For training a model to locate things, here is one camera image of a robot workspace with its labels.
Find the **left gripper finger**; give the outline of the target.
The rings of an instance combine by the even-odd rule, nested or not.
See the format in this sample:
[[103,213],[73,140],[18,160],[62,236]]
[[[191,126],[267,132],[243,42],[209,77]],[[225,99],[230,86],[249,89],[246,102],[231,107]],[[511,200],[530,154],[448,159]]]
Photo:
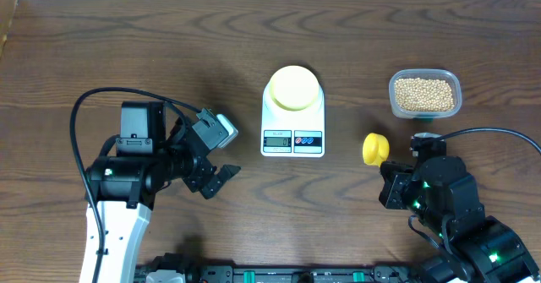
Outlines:
[[212,199],[222,188],[224,182],[221,174],[207,176],[199,189],[199,192],[205,199]]
[[216,174],[217,184],[223,186],[227,181],[232,179],[241,171],[240,166],[224,165],[221,170]]

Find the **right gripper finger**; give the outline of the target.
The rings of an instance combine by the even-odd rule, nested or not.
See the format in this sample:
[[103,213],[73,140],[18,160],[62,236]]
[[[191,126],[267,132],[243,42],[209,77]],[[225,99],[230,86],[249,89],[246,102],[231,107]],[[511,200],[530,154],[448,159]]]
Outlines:
[[397,163],[395,161],[383,161],[380,166],[380,175],[382,177],[394,177],[397,174],[412,174],[413,167],[407,164]]
[[379,201],[388,210],[400,209],[400,183],[396,178],[385,179]]

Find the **yellow plastic measuring scoop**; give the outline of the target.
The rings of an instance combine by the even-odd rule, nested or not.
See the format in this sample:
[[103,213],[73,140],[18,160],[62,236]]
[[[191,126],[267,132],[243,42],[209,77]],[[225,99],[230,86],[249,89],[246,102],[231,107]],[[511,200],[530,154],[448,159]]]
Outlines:
[[388,139],[377,133],[369,133],[363,142],[363,162],[368,166],[380,167],[390,154]]

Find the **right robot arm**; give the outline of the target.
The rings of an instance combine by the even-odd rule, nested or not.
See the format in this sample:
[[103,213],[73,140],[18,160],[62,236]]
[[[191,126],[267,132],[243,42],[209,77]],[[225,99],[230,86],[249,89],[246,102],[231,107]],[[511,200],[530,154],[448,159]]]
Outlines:
[[379,200],[389,210],[410,210],[412,218],[437,239],[422,237],[440,254],[424,278],[442,282],[456,277],[466,282],[538,280],[540,268],[521,238],[493,216],[485,214],[478,185],[459,157],[436,156],[416,166],[384,161],[384,187]]

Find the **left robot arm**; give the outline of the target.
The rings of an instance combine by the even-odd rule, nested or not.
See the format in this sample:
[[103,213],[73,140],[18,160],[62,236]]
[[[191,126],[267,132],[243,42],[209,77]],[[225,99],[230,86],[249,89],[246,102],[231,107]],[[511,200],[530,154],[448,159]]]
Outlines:
[[88,201],[82,282],[131,282],[156,194],[182,180],[193,193],[213,198],[240,166],[213,166],[208,154],[226,147],[237,129],[223,115],[194,125],[178,120],[169,138],[111,137],[83,172]]

